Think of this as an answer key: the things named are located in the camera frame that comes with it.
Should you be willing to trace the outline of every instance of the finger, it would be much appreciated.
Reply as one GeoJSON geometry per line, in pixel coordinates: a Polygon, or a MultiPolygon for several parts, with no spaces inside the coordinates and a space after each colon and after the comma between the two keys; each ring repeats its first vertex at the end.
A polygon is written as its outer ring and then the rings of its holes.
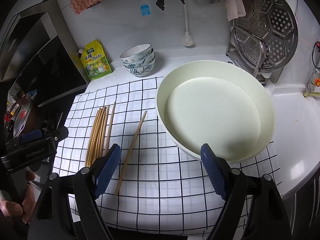
{"type": "Polygon", "coordinates": [[[0,209],[5,217],[20,217],[23,213],[22,207],[11,201],[0,201],[0,209]]]}
{"type": "Polygon", "coordinates": [[[22,202],[22,208],[25,213],[29,213],[34,204],[36,203],[33,187],[27,184],[26,194],[22,202]]]}
{"type": "Polygon", "coordinates": [[[27,182],[34,180],[35,178],[36,178],[36,175],[32,171],[27,170],[27,182]]]}
{"type": "Polygon", "coordinates": [[[33,204],[33,206],[30,208],[29,212],[22,214],[21,218],[25,224],[30,222],[30,220],[32,218],[33,211],[35,209],[35,206],[36,206],[36,203],[33,204]]]}

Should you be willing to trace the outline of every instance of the bundle of chopsticks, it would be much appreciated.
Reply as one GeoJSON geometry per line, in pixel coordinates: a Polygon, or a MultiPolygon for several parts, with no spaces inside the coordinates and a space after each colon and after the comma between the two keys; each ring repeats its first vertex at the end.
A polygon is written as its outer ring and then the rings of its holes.
{"type": "Polygon", "coordinates": [[[96,117],[93,121],[92,130],[90,133],[90,138],[88,142],[87,153],[85,156],[85,167],[90,167],[94,161],[102,156],[105,156],[109,150],[109,143],[110,143],[110,135],[111,135],[111,128],[113,122],[113,116],[115,113],[116,102],[113,104],[112,113],[109,121],[109,128],[108,128],[108,135],[106,140],[105,146],[105,154],[103,155],[103,142],[106,135],[106,126],[107,120],[109,115],[109,105],[107,107],[99,108],[97,111],[96,117]]]}
{"type": "MultiPolygon", "coordinates": [[[[109,121],[108,135],[107,135],[107,140],[106,140],[106,147],[105,147],[106,150],[105,150],[105,154],[103,155],[103,141],[104,141],[104,137],[106,134],[106,125],[107,125],[107,120],[108,120],[108,115],[109,115],[109,107],[110,106],[107,106],[107,107],[104,106],[103,108],[99,108],[99,110],[97,111],[96,117],[93,121],[93,126],[92,126],[92,130],[91,130],[91,134],[90,134],[90,138],[89,138],[89,142],[88,142],[88,148],[87,148],[87,153],[85,156],[85,163],[84,163],[85,167],[90,167],[97,158],[105,156],[108,153],[113,116],[114,116],[115,108],[116,108],[116,102],[113,104],[113,108],[112,108],[112,113],[111,113],[111,117],[110,117],[110,121],[109,121]]],[[[140,128],[142,126],[142,123],[146,117],[146,114],[147,114],[147,111],[145,111],[143,113],[143,116],[141,117],[141,120],[140,120],[138,127],[136,129],[136,132],[133,136],[133,139],[130,144],[130,148],[128,150],[127,156],[124,160],[123,168],[121,169],[122,172],[120,174],[118,184],[116,186],[115,195],[118,195],[118,193],[119,193],[119,189],[121,187],[122,179],[123,179],[125,171],[126,171],[126,167],[127,167],[127,164],[128,164],[129,158],[130,158],[130,154],[132,152],[134,143],[137,140],[138,133],[139,133],[140,128]]]]}

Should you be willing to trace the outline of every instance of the pot lid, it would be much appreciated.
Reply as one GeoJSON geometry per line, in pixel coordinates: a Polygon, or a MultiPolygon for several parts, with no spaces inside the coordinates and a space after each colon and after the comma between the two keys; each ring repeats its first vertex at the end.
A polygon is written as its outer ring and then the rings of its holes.
{"type": "Polygon", "coordinates": [[[26,121],[29,117],[29,114],[31,112],[32,104],[33,104],[33,100],[30,100],[28,101],[28,103],[22,106],[21,109],[19,110],[16,120],[14,122],[13,137],[17,137],[23,130],[26,124],[26,121]]]}
{"type": "MultiPolygon", "coordinates": [[[[298,26],[294,13],[285,0],[243,0],[246,16],[234,25],[255,36],[266,49],[260,72],[283,68],[293,57],[298,45],[298,26]]],[[[259,45],[245,33],[234,31],[235,44],[241,57],[253,69],[260,54],[259,45]]]]}

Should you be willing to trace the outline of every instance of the stacked bowl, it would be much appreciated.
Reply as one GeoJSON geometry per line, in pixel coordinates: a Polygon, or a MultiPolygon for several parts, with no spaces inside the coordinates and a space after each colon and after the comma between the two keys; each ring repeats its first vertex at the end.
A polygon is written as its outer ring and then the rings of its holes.
{"type": "Polygon", "coordinates": [[[120,58],[124,67],[137,77],[149,75],[156,62],[151,44],[141,44],[128,49],[120,58]]]}

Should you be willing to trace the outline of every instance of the white bowl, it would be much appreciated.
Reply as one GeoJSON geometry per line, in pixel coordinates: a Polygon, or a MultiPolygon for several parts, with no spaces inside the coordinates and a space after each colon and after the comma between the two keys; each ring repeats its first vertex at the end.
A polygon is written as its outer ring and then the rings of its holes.
{"type": "Polygon", "coordinates": [[[155,58],[155,54],[153,52],[153,49],[151,50],[151,54],[148,56],[143,57],[142,60],[139,60],[137,62],[134,63],[130,63],[130,64],[124,64],[124,66],[126,68],[139,68],[139,67],[143,67],[145,65],[148,65],[149,63],[151,63],[155,58]]]}
{"type": "Polygon", "coordinates": [[[154,58],[153,61],[151,61],[148,65],[145,65],[140,68],[127,68],[127,71],[129,71],[132,75],[135,75],[136,77],[145,77],[150,74],[151,70],[154,68],[156,63],[156,59],[154,58]]]}
{"type": "Polygon", "coordinates": [[[142,60],[152,52],[151,44],[141,44],[126,50],[120,58],[124,64],[130,64],[142,60]]]}
{"type": "Polygon", "coordinates": [[[214,60],[170,72],[157,89],[156,110],[175,144],[198,160],[204,143],[226,161],[251,158],[265,149],[275,128],[272,102],[260,82],[214,60]]]}

